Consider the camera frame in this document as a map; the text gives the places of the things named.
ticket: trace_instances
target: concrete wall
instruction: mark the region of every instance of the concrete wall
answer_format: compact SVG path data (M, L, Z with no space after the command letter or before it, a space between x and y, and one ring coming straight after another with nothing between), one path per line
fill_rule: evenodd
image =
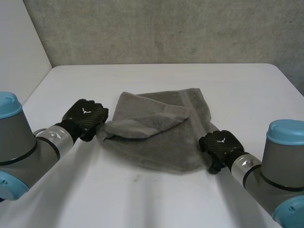
M22 0L0 0L0 91L24 104L51 68Z
M271 63L304 94L304 0L24 2L54 67Z

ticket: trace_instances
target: folded towel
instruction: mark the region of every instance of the folded towel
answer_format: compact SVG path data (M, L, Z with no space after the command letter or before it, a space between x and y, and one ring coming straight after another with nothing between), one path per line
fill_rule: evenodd
M199 89L123 92L97 139L106 150L151 169L187 172L205 165L198 140L217 130Z

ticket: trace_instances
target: gray wall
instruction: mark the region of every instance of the gray wall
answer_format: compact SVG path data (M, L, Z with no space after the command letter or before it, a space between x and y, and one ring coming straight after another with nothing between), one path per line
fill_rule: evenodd
M304 94L304 0L24 3L54 67L271 63Z

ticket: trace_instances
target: white wall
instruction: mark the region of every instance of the white wall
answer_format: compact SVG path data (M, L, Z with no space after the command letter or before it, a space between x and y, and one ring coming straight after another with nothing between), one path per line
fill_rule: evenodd
M24 104L51 64L22 0L0 0L0 91Z

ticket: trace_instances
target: table surface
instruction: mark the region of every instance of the table surface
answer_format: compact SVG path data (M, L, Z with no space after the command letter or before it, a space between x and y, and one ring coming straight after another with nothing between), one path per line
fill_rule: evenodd
M269 64L59 66L24 105L32 130L60 122L80 98L113 116L123 91L200 88L212 122L262 159L276 119L304 120L304 98ZM3 228L278 228L225 169L177 175L134 166L78 140L21 199L0 204Z

